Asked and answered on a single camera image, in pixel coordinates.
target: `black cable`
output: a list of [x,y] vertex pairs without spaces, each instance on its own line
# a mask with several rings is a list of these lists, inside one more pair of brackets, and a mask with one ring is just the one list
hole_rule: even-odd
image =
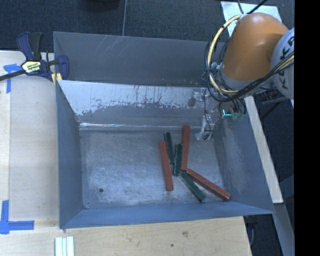
[[290,66],[292,66],[294,63],[291,63],[290,65],[286,66],[285,68],[282,68],[280,70],[278,70],[276,72],[276,70],[278,69],[278,67],[280,67],[285,61],[287,61],[292,55],[294,55],[294,51],[291,52],[286,58],[283,59],[283,61],[279,62],[267,75],[265,75],[262,78],[259,78],[255,81],[253,81],[252,83],[250,83],[249,85],[247,85],[245,88],[239,90],[236,94],[234,94],[233,96],[229,96],[228,98],[220,98],[218,99],[217,97],[214,96],[211,88],[210,88],[210,83],[209,83],[209,75],[211,74],[210,71],[208,71],[208,75],[207,75],[207,88],[209,93],[211,94],[211,96],[219,102],[229,102],[235,99],[238,99],[239,97],[249,93],[250,91],[252,91],[253,89],[255,89],[256,87],[258,87],[259,85],[261,85],[262,83],[264,83],[265,81],[267,81],[269,78],[271,78],[272,76],[274,76],[275,74],[282,72],[284,69],[289,68]]
[[14,78],[14,77],[20,76],[20,75],[22,75],[24,73],[25,73],[25,71],[22,69],[22,70],[19,70],[19,71],[15,71],[13,73],[4,74],[4,75],[0,76],[0,81],[6,80],[6,79],[10,79],[10,78]]
[[224,78],[222,76],[220,76],[220,80],[216,79],[217,78],[217,73],[218,73],[218,70],[216,70],[216,72],[215,72],[215,74],[213,76],[215,82],[220,85],[220,88],[223,87],[224,89],[226,89],[228,91],[232,91],[233,88],[231,88],[230,86],[227,85],[226,81],[224,80]]
[[251,248],[252,248],[252,245],[254,243],[254,240],[255,240],[255,229],[252,228],[251,229],[251,239],[250,239],[250,242],[249,242]]
[[281,102],[277,102],[277,103],[275,103],[272,107],[270,107],[270,108],[268,109],[268,111],[265,112],[264,115],[260,117],[260,121],[262,121],[263,119],[265,119],[277,106],[279,106],[280,103],[281,103]]
[[220,55],[219,58],[222,60],[225,56],[226,50],[227,50],[227,45],[229,44],[230,38],[224,43],[224,45],[222,46],[222,49],[220,51]]
[[266,1],[268,0],[263,0],[261,3],[259,3],[256,7],[254,7],[251,11],[247,12],[246,14],[252,14],[254,11],[256,11],[260,6],[262,6]]
[[246,106],[246,103],[245,103],[245,99],[242,98],[242,105],[243,105],[243,114],[245,115],[247,113],[247,106]]
[[265,91],[272,91],[274,90],[275,88],[264,88],[264,87],[260,87],[262,90],[265,90]]
[[237,99],[234,99],[234,100],[232,101],[232,103],[233,103],[233,106],[234,106],[234,112],[238,113],[239,110],[240,110],[240,106],[239,106],[238,100],[237,100]]
[[206,82],[206,88],[208,89],[210,95],[212,98],[214,98],[217,102],[219,101],[219,99],[217,97],[214,96],[214,93],[212,92],[211,88],[210,88],[210,68],[208,66],[208,60],[207,60],[207,56],[208,56],[208,49],[209,49],[209,42],[207,43],[207,45],[205,46],[205,49],[204,49],[204,64],[205,64],[205,71],[204,73],[202,74],[202,80]]
[[241,7],[240,0],[238,0],[238,6],[239,6],[239,9],[240,9],[240,12],[241,12],[242,14],[244,14],[244,10],[243,10],[242,7]]
[[204,90],[203,102],[204,102],[204,118],[205,118],[206,122],[208,123],[209,130],[204,130],[204,131],[205,131],[205,132],[212,132],[212,130],[211,130],[211,125],[210,125],[209,120],[208,120],[208,118],[207,118],[206,92],[207,92],[207,88]]
[[242,107],[241,107],[242,103],[241,103],[240,99],[236,99],[235,101],[236,101],[236,103],[237,103],[237,105],[239,107],[239,112],[242,114]]

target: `black carpet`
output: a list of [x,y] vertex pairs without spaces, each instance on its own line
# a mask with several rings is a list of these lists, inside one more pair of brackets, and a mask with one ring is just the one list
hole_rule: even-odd
[[[258,4],[260,0],[241,0]],[[0,0],[0,50],[18,50],[23,32],[42,32],[41,52],[53,52],[53,32],[164,38],[208,42],[225,22],[219,0]],[[295,26],[294,0],[269,0],[277,6],[283,23]],[[220,37],[228,39],[227,31]],[[259,116],[272,105],[255,98]],[[261,121],[279,182],[294,174],[294,110],[281,102]],[[285,200],[294,228],[294,198]],[[253,256],[282,256],[271,215],[256,216]]]

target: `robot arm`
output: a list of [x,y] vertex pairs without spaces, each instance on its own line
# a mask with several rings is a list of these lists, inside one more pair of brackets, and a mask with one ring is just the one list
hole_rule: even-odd
[[[223,59],[212,56],[222,31],[233,21],[236,27]],[[207,89],[218,102],[238,101],[265,90],[276,89],[294,99],[295,29],[271,15],[255,12],[227,21],[208,46]]]

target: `scratch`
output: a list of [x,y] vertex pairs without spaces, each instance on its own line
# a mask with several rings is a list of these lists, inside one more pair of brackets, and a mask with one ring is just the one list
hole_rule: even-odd
[[94,51],[94,53],[93,53],[93,55],[95,55],[96,54],[96,52],[97,52],[97,50],[99,49],[99,47],[102,45],[102,43],[106,40],[106,36],[103,38],[103,40],[101,41],[101,43],[99,43],[99,45],[98,45],[98,47],[95,49],[95,51]]
[[106,53],[110,48],[113,48],[120,40],[121,40],[121,38],[118,37],[107,49],[105,49],[105,51],[100,55],[100,57],[102,57],[102,55],[105,55],[105,53]]
[[117,57],[119,57],[119,55],[122,54],[122,52],[123,52],[130,44],[131,44],[131,42],[128,43],[128,44],[119,52],[119,54],[118,54]]

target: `bin floor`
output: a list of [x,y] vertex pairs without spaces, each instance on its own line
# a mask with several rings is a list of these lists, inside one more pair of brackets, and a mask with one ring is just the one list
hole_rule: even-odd
[[[170,132],[173,149],[180,131],[80,131],[83,205],[87,209],[147,204],[187,204],[198,200],[173,176],[173,191],[166,191],[159,142]],[[224,188],[212,141],[190,134],[188,168]],[[221,201],[199,186],[204,202]]]

